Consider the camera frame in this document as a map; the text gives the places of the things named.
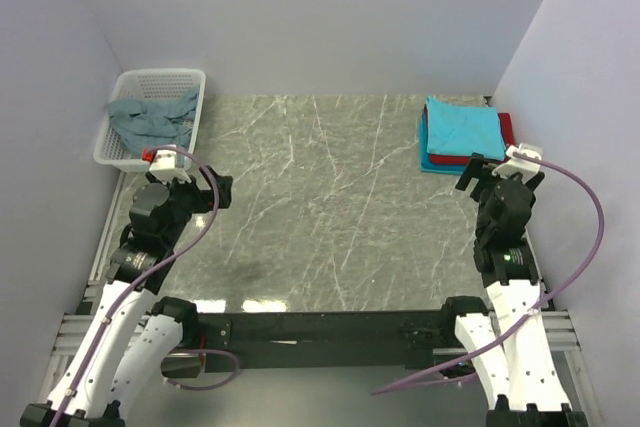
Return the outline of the light blue t-shirt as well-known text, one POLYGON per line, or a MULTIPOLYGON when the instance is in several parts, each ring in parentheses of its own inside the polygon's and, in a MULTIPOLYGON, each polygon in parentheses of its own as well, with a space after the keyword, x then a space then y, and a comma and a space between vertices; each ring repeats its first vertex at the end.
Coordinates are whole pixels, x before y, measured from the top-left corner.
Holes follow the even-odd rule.
POLYGON ((426 98, 427 153, 470 157, 477 153, 502 160, 506 146, 498 112, 491 107, 460 106, 426 98))

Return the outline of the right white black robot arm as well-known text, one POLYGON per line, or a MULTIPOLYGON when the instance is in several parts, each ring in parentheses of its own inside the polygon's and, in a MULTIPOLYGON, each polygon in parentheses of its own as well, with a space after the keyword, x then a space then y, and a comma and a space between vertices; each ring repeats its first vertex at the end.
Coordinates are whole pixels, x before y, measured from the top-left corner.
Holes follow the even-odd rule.
POLYGON ((544 178, 540 151, 521 144, 498 164, 474 154, 456 184, 478 204, 473 257, 491 305, 450 298, 439 321, 444 342, 476 352, 471 364, 484 389, 488 426, 585 426, 552 359, 538 301, 541 279, 525 237, 544 178))

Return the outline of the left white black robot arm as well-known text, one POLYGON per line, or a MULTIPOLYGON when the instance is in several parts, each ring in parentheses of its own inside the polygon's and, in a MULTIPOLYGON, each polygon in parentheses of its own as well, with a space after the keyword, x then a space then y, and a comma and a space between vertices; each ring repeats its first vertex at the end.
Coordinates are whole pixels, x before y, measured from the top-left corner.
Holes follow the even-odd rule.
POLYGON ((25 407, 23 426, 123 426, 143 387, 174 349, 203 347, 194 303, 161 297, 174 248, 196 214, 232 201, 233 179, 201 169, 207 188, 184 171, 147 173, 111 256, 91 324, 45 402, 25 407))

